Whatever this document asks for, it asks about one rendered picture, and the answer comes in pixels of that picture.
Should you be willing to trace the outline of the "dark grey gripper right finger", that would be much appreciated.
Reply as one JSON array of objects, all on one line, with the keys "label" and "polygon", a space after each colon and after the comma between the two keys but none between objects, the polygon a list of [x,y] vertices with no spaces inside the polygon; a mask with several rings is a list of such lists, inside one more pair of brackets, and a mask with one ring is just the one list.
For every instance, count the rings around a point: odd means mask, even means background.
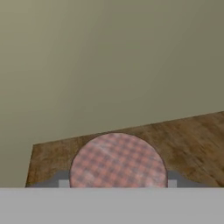
[{"label": "dark grey gripper right finger", "polygon": [[168,187],[169,188],[195,188],[195,187],[206,187],[206,185],[191,181],[190,179],[184,178],[177,171],[168,171]]}]

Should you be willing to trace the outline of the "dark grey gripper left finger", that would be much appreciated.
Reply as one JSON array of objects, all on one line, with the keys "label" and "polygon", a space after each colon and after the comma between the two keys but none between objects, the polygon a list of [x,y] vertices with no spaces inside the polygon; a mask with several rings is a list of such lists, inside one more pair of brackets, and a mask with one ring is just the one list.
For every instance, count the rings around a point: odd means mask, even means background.
[{"label": "dark grey gripper left finger", "polygon": [[58,171],[52,178],[38,182],[31,187],[38,188],[69,188],[69,171]]}]

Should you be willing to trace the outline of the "jam jar with checkered lid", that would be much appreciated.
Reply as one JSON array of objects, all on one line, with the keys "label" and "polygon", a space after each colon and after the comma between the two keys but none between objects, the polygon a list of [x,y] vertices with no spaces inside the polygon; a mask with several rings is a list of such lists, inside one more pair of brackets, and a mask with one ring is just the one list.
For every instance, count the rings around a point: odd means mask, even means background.
[{"label": "jam jar with checkered lid", "polygon": [[73,159],[71,187],[167,187],[167,170],[157,151],[124,133],[98,136]]}]

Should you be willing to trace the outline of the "wooden cabinet shelf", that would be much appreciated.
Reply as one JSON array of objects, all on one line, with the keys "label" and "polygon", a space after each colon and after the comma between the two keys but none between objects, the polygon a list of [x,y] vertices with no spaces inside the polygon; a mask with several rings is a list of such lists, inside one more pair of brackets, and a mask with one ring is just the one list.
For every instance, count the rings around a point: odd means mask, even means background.
[{"label": "wooden cabinet shelf", "polygon": [[[208,186],[224,187],[224,111],[122,129],[142,138],[162,156],[168,169]],[[67,171],[78,150],[95,134],[32,147],[26,184]]]}]

